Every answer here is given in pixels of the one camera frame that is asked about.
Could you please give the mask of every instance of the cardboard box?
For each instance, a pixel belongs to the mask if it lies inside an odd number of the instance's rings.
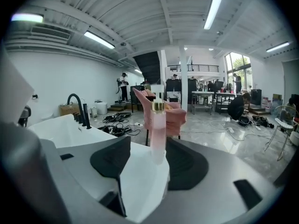
[[[70,105],[60,105],[59,106],[59,113],[60,116],[73,114],[74,112],[80,114],[80,109],[78,104],[70,104]]]

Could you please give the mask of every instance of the white sink basin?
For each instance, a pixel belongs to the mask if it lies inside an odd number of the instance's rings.
[[[56,148],[87,145],[116,138],[94,127],[87,130],[76,123],[71,114],[46,120],[28,129],[40,139],[53,141]],[[122,199],[126,218],[140,223],[163,198],[169,179],[169,164],[165,157],[162,164],[157,166],[152,161],[150,147],[147,146],[131,142],[130,152],[130,158],[121,173]]]

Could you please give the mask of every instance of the white ceiling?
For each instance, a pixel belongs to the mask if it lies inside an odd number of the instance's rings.
[[[204,30],[211,0],[29,0],[20,12],[44,15],[42,26],[66,31],[68,39],[33,34],[36,24],[12,23],[8,50],[76,53],[116,66],[136,66],[133,56],[178,44],[266,58],[265,50],[285,41],[297,47],[282,15],[269,0],[222,0],[210,30]],[[84,37],[91,31],[115,49]]]

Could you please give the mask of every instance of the pink chair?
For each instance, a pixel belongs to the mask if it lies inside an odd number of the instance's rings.
[[[148,146],[149,131],[150,131],[150,124],[151,124],[151,120],[150,120],[151,103],[144,96],[144,94],[142,94],[142,92],[136,90],[135,88],[133,88],[133,91],[143,106],[144,128],[147,129],[145,145]],[[180,103],[167,102],[167,101],[165,102],[173,108],[172,110],[165,110],[166,111],[166,135],[178,136],[178,138],[181,139],[181,126],[184,123],[186,123],[187,112],[181,109]]]

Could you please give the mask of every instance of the window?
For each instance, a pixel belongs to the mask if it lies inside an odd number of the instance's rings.
[[[228,83],[231,83],[235,92],[235,83],[233,74],[241,77],[242,89],[250,91],[252,86],[252,69],[250,64],[250,58],[234,52],[225,56],[225,61],[228,71]]]

